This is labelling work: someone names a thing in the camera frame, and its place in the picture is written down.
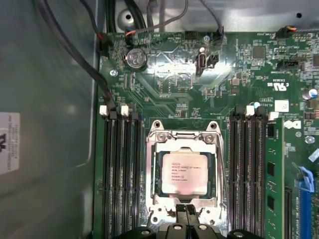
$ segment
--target red wire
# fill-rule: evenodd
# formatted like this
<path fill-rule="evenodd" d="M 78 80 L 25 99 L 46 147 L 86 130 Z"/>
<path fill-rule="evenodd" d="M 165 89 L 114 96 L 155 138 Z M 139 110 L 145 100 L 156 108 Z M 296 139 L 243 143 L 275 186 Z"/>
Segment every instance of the red wire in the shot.
<path fill-rule="evenodd" d="M 102 34 L 98 34 L 98 37 L 100 38 L 100 40 L 104 40 L 104 36 Z"/>

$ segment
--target screw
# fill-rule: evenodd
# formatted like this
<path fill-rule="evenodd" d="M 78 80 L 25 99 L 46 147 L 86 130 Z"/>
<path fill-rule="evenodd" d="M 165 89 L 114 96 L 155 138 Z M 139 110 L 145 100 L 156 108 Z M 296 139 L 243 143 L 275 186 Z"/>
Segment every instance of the screw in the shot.
<path fill-rule="evenodd" d="M 205 142 L 206 143 L 212 143 L 214 141 L 214 136 L 211 134 L 205 136 Z"/>
<path fill-rule="evenodd" d="M 305 142 L 307 144 L 312 144 L 316 141 L 315 137 L 311 136 L 311 135 L 308 135 L 306 138 L 305 138 Z"/>
<path fill-rule="evenodd" d="M 205 226 L 205 225 L 199 225 L 198 228 L 201 229 L 201 230 L 206 230 L 206 229 L 207 229 L 207 226 Z"/>
<path fill-rule="evenodd" d="M 204 42 L 209 42 L 210 41 L 210 37 L 209 36 L 204 36 L 203 37 L 203 41 Z"/>
<path fill-rule="evenodd" d="M 117 70 L 111 70 L 110 71 L 110 76 L 112 76 L 112 77 L 118 76 L 118 71 Z"/>
<path fill-rule="evenodd" d="M 234 232 L 234 236 L 237 238 L 243 238 L 244 234 L 240 233 L 240 232 Z"/>
<path fill-rule="evenodd" d="M 159 142 L 164 142 L 166 140 L 166 135 L 164 133 L 159 133 L 157 138 Z"/>

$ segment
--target capacitor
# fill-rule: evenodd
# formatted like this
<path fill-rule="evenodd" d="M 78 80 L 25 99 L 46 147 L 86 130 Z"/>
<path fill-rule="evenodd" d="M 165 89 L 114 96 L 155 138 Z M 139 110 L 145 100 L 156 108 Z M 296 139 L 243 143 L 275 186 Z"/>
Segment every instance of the capacitor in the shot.
<path fill-rule="evenodd" d="M 318 96 L 318 91 L 316 89 L 304 90 L 303 99 L 306 101 L 316 98 Z"/>
<path fill-rule="evenodd" d="M 130 50 L 124 56 L 125 64 L 132 70 L 132 71 L 140 71 L 144 70 L 147 66 L 147 56 L 146 53 L 139 48 L 134 48 Z"/>

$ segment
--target white sticker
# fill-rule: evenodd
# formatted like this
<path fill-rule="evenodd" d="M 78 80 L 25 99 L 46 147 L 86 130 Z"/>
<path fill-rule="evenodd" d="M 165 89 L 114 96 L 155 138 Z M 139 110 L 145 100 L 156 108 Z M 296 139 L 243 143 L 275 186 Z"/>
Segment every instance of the white sticker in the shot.
<path fill-rule="evenodd" d="M 285 128 L 295 128 L 295 129 L 301 129 L 301 121 L 300 120 L 296 120 L 296 121 L 285 121 L 284 122 L 284 127 Z"/>
<path fill-rule="evenodd" d="M 289 101 L 275 101 L 276 112 L 289 112 Z"/>
<path fill-rule="evenodd" d="M 317 148 L 315 150 L 315 152 L 313 152 L 309 157 L 308 159 L 313 163 L 315 162 L 317 159 L 319 158 L 319 148 Z"/>
<path fill-rule="evenodd" d="M 0 112 L 0 174 L 19 168 L 20 114 Z"/>

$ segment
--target gray cable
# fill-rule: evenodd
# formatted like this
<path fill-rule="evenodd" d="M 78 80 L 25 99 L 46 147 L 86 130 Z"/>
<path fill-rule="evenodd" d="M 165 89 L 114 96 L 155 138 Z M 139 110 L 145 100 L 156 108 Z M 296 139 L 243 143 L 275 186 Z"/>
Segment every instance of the gray cable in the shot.
<path fill-rule="evenodd" d="M 319 28 L 312 28 L 312 29 L 297 29 L 296 32 L 299 33 L 307 33 L 307 32 L 315 32 L 315 31 L 319 31 Z"/>
<path fill-rule="evenodd" d="M 188 0 L 185 0 L 185 8 L 184 8 L 183 12 L 180 15 L 172 17 L 171 19 L 169 19 L 169 20 L 167 20 L 167 21 L 165 21 L 163 23 L 157 24 L 155 26 L 151 26 L 151 27 L 147 27 L 147 28 L 143 28 L 143 29 L 137 29 L 136 33 L 150 31 L 150 30 L 154 30 L 154 29 L 166 26 L 166 25 L 168 25 L 168 24 L 170 24 L 170 23 L 172 23 L 172 22 L 174 22 L 176 20 L 181 19 L 186 14 L 187 10 L 188 10 Z"/>
<path fill-rule="evenodd" d="M 148 27 L 153 27 L 154 22 L 153 22 L 153 0 L 149 0 L 148 6 L 146 8 L 146 18 L 147 18 L 147 23 Z"/>
<path fill-rule="evenodd" d="M 218 25 L 218 31 L 220 34 L 223 34 L 223 26 L 221 25 L 221 22 L 217 16 L 217 14 L 215 13 L 215 10 L 205 0 L 199 0 L 199 1 L 204 5 L 205 8 L 207 8 L 207 10 L 215 18 L 215 21 L 217 22 L 217 25 Z"/>

